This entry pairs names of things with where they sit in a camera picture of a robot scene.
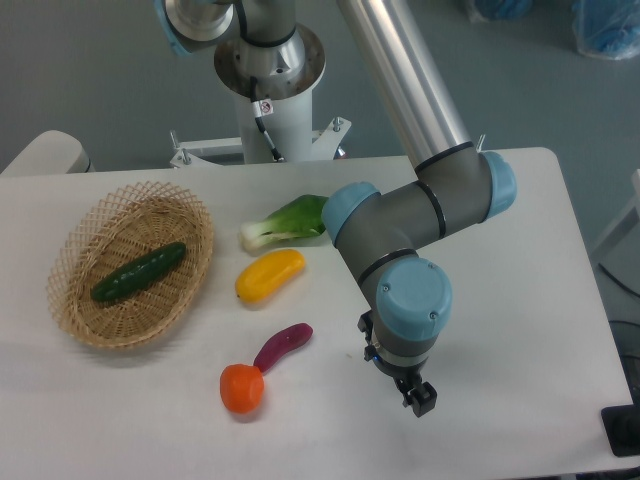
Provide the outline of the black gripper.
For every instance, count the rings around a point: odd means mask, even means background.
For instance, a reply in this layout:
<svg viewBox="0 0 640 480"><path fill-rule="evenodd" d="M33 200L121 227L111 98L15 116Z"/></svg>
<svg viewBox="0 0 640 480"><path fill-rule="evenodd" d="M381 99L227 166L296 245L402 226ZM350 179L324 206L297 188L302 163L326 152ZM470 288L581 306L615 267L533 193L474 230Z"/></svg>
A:
<svg viewBox="0 0 640 480"><path fill-rule="evenodd" d="M405 357L386 350L374 331L371 310L360 316L357 327L364 334L366 342L364 360L372 361L378 370L394 379L395 386L403 397L403 405L411 406L416 417L431 412L436 406L437 391L429 382L423 382L421 377L427 353Z"/></svg>

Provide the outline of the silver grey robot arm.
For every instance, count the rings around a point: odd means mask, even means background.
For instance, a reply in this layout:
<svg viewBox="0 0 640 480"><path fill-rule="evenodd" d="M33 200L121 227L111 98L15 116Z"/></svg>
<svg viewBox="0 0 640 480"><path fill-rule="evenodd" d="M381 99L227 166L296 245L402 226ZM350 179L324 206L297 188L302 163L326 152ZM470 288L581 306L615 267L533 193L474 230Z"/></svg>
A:
<svg viewBox="0 0 640 480"><path fill-rule="evenodd" d="M444 271L418 250L507 210L517 185L500 155L471 142L408 5L339 7L416 179L387 194L363 182L343 187L322 220L370 307L358 323L365 357L420 416L436 403L421 369L449 319L452 291ZM325 56L293 2L158 1L155 11L176 53L214 49L216 74L234 97L246 163L335 153L328 133L312 133L311 93Z"/></svg>

